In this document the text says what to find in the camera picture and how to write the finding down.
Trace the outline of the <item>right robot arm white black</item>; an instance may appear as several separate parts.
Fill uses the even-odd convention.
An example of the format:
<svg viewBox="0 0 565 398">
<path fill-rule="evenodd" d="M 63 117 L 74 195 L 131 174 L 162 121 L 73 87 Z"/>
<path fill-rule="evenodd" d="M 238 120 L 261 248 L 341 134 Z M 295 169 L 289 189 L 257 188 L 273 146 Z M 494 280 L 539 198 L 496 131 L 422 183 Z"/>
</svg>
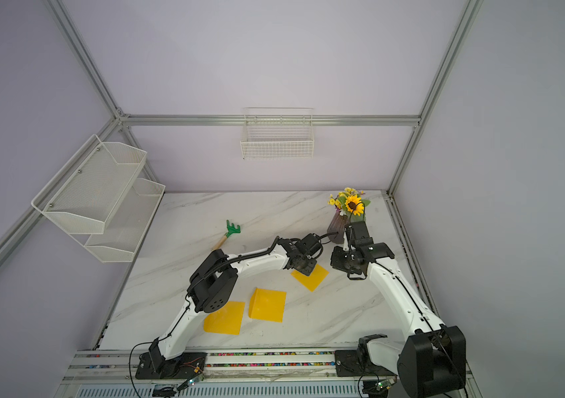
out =
<svg viewBox="0 0 565 398">
<path fill-rule="evenodd" d="M 395 254 L 375 243 L 365 222 L 345 228 L 345 245 L 334 248 L 331 266 L 349 280 L 370 281 L 398 319 L 401 338 L 377 333 L 360 338 L 357 366 L 364 374 L 375 367 L 395 374 L 409 397 L 431 397 L 467 390 L 467 340 L 448 326 L 405 281 Z"/>
</svg>

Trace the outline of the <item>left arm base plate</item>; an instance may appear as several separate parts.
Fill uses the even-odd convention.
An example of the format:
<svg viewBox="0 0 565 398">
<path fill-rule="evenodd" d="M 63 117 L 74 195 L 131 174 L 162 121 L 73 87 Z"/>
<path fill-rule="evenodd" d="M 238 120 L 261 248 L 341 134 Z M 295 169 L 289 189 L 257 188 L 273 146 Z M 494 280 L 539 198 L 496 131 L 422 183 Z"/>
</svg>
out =
<svg viewBox="0 0 565 398">
<path fill-rule="evenodd" d="M 161 370 L 155 371 L 150 353 L 143 353 L 133 376 L 137 380 L 190 380 L 203 373 L 207 357 L 207 353 L 183 353 L 178 359 L 164 361 Z"/>
</svg>

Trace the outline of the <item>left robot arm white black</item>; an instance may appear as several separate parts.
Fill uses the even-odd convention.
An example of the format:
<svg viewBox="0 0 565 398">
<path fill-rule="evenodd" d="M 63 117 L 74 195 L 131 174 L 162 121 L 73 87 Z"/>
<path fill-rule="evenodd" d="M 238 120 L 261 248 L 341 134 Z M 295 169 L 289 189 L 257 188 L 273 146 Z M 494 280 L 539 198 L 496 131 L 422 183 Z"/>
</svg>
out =
<svg viewBox="0 0 565 398">
<path fill-rule="evenodd" d="M 186 345 L 206 315 L 223 308 L 231 297 L 239 277 L 272 270 L 297 270 L 309 276 L 322 253 L 322 237 L 310 233 L 299 238 L 276 237 L 262 250 L 227 255 L 213 250 L 190 277 L 180 312 L 166 332 L 154 339 L 148 348 L 146 368 L 163 375 L 170 362 L 181 359 Z"/>
</svg>

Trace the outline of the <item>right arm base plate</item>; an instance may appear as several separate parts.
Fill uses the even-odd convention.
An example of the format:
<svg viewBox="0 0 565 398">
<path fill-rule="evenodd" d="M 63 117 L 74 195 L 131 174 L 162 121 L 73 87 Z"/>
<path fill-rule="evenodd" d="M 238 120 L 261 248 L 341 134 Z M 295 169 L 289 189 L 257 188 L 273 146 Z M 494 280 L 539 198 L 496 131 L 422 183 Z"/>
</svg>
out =
<svg viewBox="0 0 565 398">
<path fill-rule="evenodd" d="M 396 376 L 404 341 L 385 334 L 372 334 L 358 340 L 356 349 L 335 350 L 337 376 Z"/>
</svg>

